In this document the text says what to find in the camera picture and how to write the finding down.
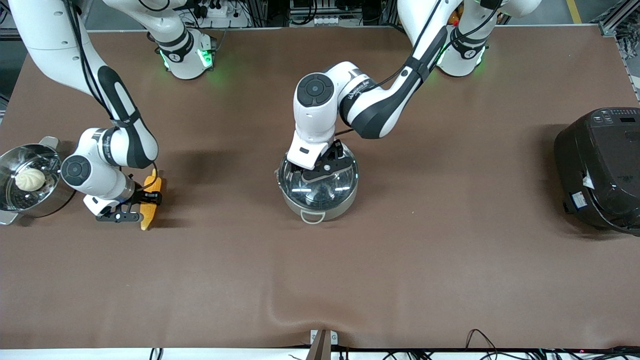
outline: pot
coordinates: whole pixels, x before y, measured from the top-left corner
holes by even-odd
[[[46,136],[40,143],[18,146],[0,156],[0,225],[10,225],[21,216],[50,215],[73,197],[75,190],[60,175],[59,144],[57,138]],[[45,184],[33,192],[15,185],[15,176],[27,168],[36,168],[45,176]]]

